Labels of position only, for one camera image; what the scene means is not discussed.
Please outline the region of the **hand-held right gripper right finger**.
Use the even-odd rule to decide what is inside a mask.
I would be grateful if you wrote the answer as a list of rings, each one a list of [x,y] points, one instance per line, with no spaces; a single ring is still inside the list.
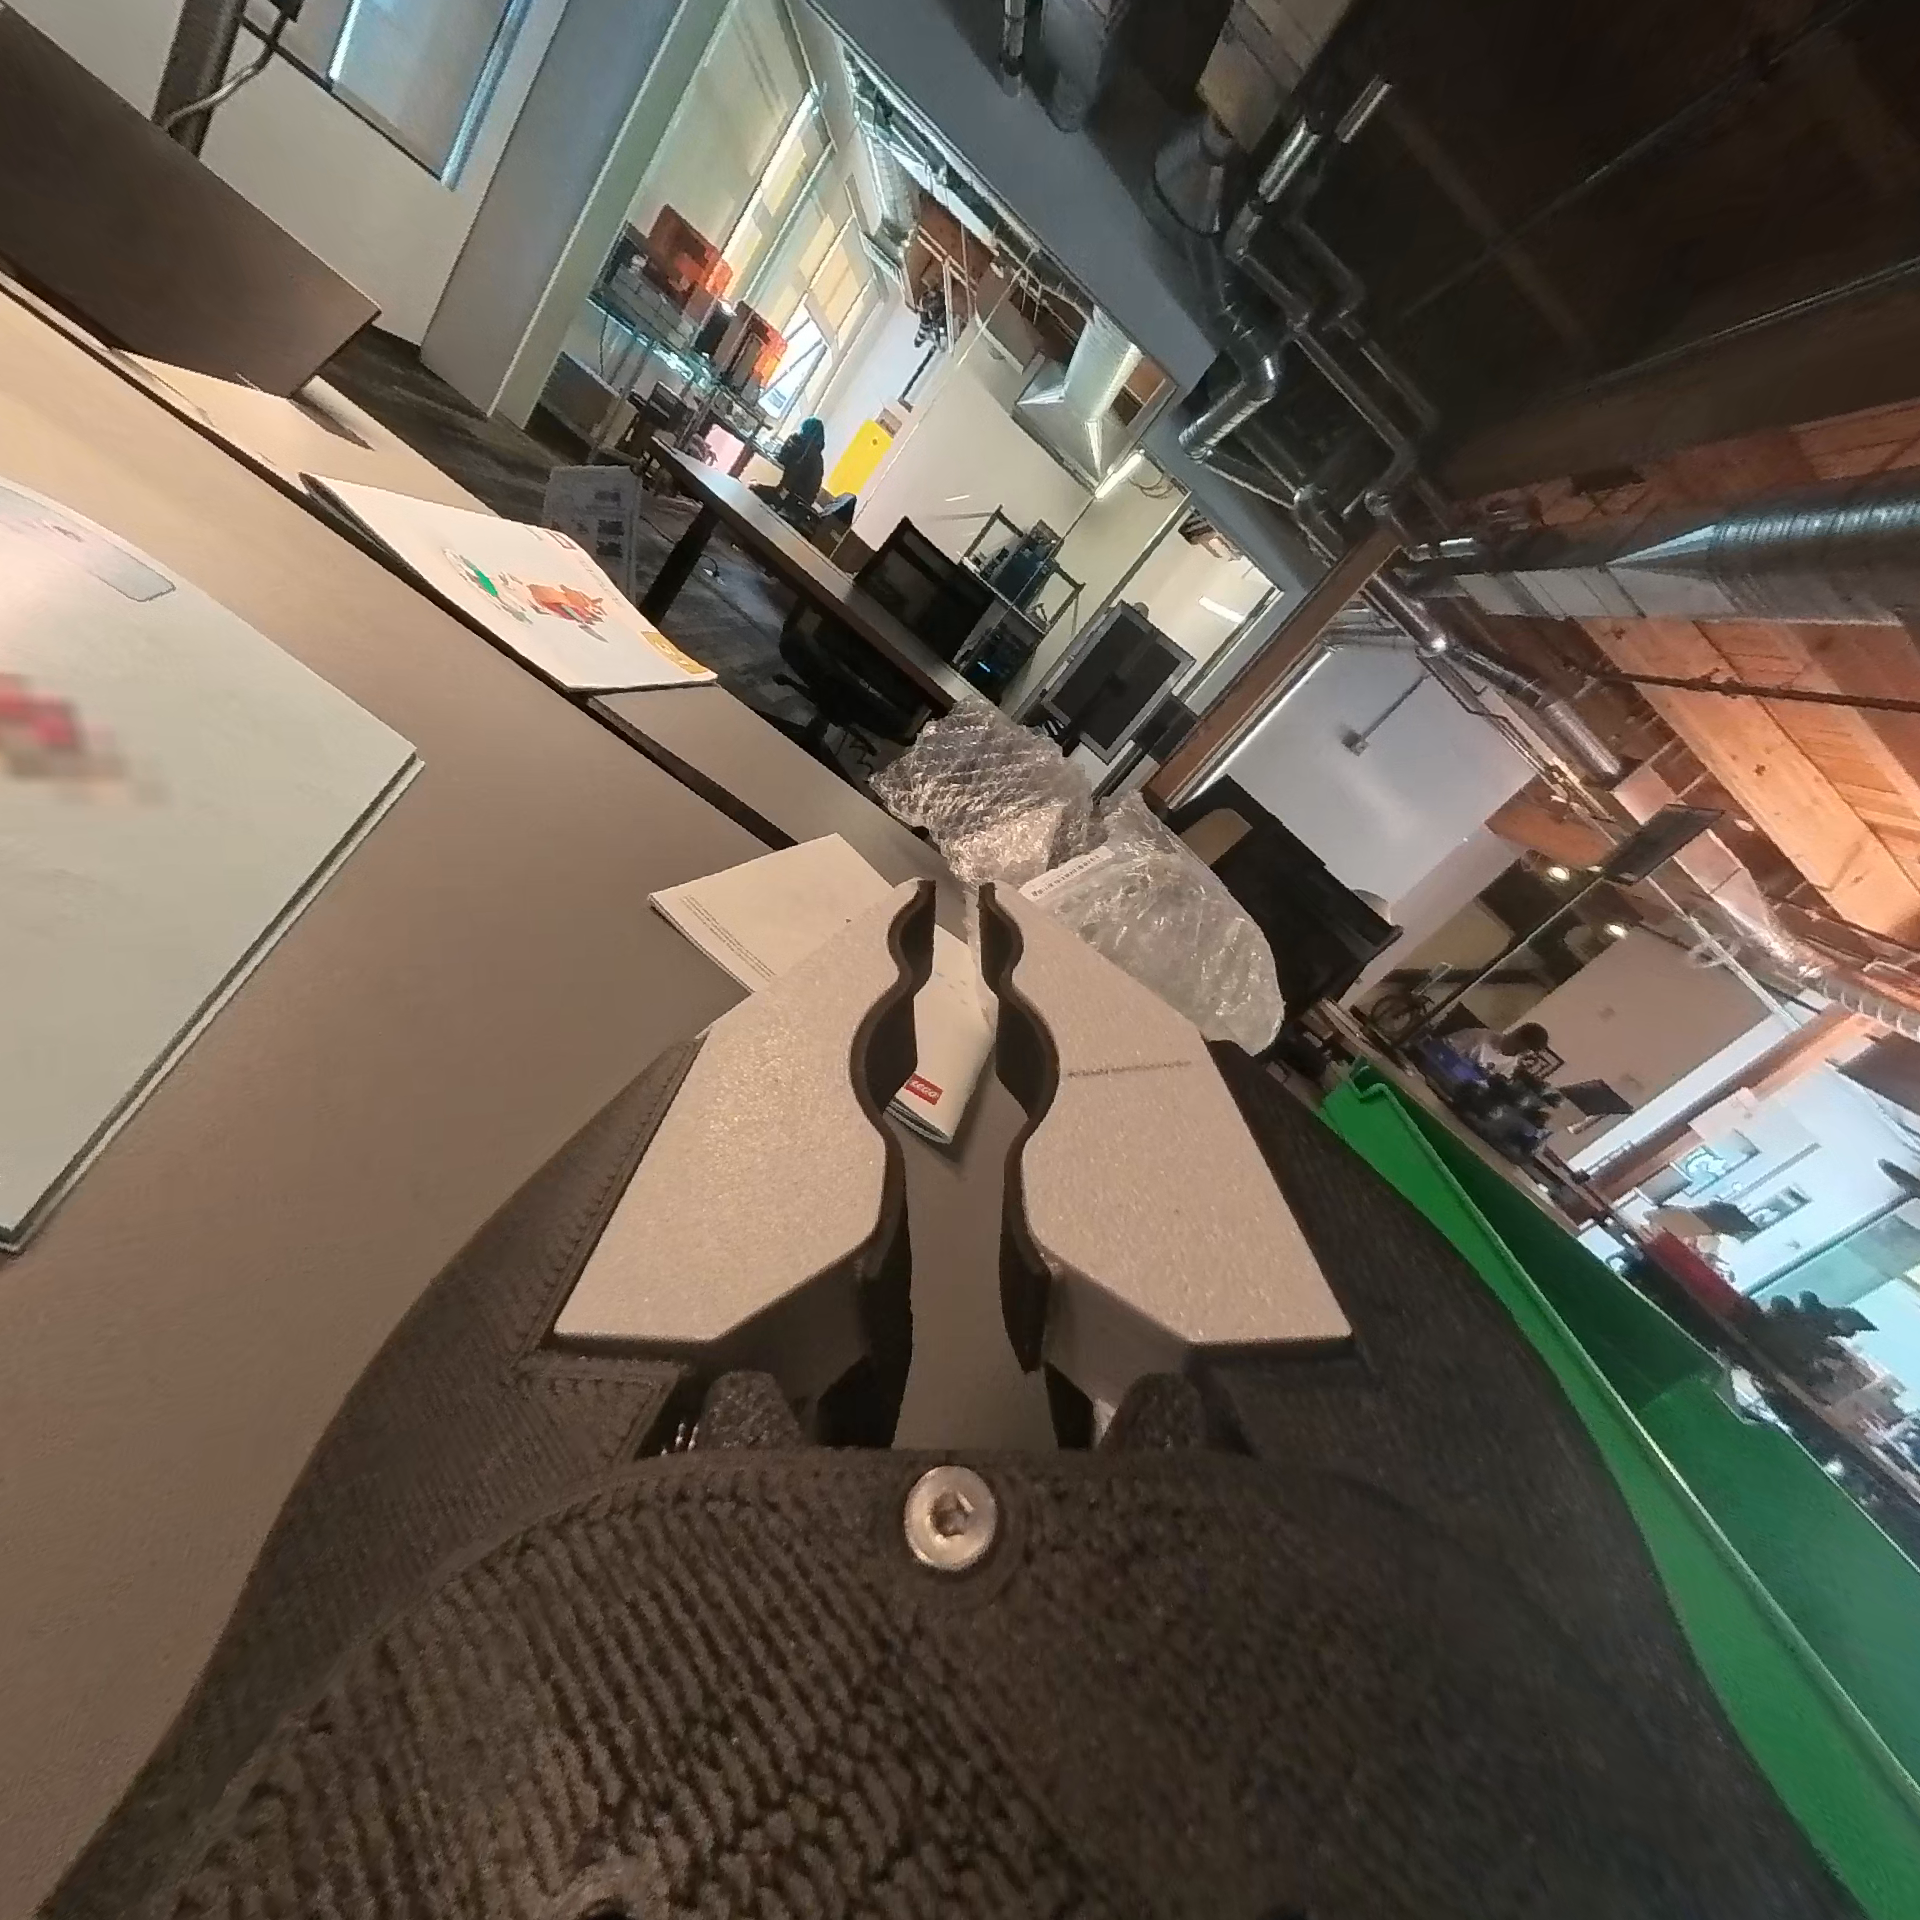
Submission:
[[[1151,1379],[1347,1366],[1350,1319],[1215,1047],[1021,891],[979,897],[993,1066],[1021,1114],[999,1301],[1058,1451]]]

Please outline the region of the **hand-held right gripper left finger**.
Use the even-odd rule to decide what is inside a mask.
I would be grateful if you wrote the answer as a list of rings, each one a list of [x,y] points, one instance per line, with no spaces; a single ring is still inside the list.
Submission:
[[[827,1445],[895,1445],[907,1171],[939,891],[902,883],[708,1026],[550,1327],[568,1355],[759,1373]]]

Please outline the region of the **green plastic tray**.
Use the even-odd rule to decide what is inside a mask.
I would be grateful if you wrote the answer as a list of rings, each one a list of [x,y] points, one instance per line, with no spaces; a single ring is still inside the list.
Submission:
[[[1322,1121],[1481,1274],[1596,1442],[1751,1756],[1868,1916],[1918,1915],[1918,1574],[1727,1373],[1438,1116],[1350,1068]]]

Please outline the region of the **white folded paper leaflet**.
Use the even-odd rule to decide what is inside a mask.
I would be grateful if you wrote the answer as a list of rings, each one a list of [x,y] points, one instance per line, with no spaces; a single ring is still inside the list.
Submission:
[[[843,837],[827,834],[725,873],[661,889],[651,909],[696,950],[757,992],[825,948],[896,886]],[[947,927],[932,935],[914,1001],[917,1068],[893,1114],[943,1148],[956,1147],[996,1038],[979,960]]]

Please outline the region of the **clear bubble wrap bag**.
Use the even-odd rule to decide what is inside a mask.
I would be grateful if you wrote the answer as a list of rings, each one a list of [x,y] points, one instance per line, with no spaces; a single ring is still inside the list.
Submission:
[[[1049,737],[974,700],[930,719],[871,794],[965,886],[1042,907],[1205,1041],[1258,1056],[1281,1037],[1269,937],[1139,797],[1094,799]]]

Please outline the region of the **dark computer monitor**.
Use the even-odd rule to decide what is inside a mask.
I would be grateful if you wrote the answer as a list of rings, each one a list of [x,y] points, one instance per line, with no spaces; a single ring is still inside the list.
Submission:
[[[1041,689],[1026,724],[1063,757],[1088,751],[1107,762],[1186,682],[1193,666],[1193,652],[1145,605],[1115,602]]]

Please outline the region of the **black office chair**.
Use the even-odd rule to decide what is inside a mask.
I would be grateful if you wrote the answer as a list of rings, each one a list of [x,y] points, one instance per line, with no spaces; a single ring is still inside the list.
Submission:
[[[993,707],[960,668],[981,625],[1000,612],[977,571],[911,521],[896,523],[859,575],[830,565],[793,526],[774,528],[770,565],[797,593],[780,630],[779,682],[811,707],[807,723],[782,731],[807,754],[834,762],[830,737],[907,746],[930,716]]]

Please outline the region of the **large pale blue instruction booklet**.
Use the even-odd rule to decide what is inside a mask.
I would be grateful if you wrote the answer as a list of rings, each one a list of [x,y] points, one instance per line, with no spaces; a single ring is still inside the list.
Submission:
[[[420,775],[203,588],[3,486],[3,1236],[21,1253]]]

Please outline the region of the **long dark office table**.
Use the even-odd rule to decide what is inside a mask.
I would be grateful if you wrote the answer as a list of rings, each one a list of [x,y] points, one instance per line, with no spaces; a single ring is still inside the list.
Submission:
[[[638,610],[664,630],[716,534],[774,575],[797,597],[801,627],[780,641],[782,682],[797,684],[817,710],[811,740],[829,731],[883,733],[911,743],[930,716],[988,709],[960,673],[917,637],[896,612],[762,503],[749,484],[667,444],[649,457],[695,499],[695,516],[644,588]]]

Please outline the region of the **white booklet with cartoon picture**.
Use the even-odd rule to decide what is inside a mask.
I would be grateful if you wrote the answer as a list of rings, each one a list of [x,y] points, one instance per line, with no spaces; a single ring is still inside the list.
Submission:
[[[565,532],[317,473],[300,480],[414,586],[566,697],[719,682]]]

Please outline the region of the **metal ventilation hood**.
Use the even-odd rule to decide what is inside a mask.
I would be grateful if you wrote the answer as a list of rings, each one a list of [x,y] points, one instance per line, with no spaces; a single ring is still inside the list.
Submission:
[[[1139,451],[1140,420],[1169,388],[1165,369],[1102,308],[1081,326],[1063,362],[1045,362],[1013,403],[1029,441],[1088,493]]]

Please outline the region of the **orange 3d printer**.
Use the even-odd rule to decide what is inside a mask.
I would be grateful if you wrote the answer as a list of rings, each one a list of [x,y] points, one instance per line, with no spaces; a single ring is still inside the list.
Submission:
[[[734,282],[723,249],[673,204],[661,206],[643,237],[638,272],[667,308],[692,326],[708,323]]]

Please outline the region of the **silver ceiling duct pipe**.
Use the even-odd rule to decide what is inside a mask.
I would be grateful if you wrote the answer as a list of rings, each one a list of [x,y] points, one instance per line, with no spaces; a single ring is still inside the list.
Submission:
[[[1349,259],[1317,228],[1312,206],[1338,158],[1394,96],[1394,80],[1366,70],[1347,82],[1309,78],[1283,105],[1279,133],[1250,154],[1233,151],[1210,231],[1195,235],[1193,267],[1213,302],[1218,353],[1233,383],[1183,426],[1179,444],[1198,465],[1224,471],[1224,448],[1309,375],[1340,410],[1344,431],[1379,453],[1333,503],[1340,454],[1319,467],[1277,469],[1281,504],[1311,516],[1366,516],[1404,531],[1441,526],[1448,504],[1431,471],[1441,412],[1415,372],[1372,324],[1372,292]]]

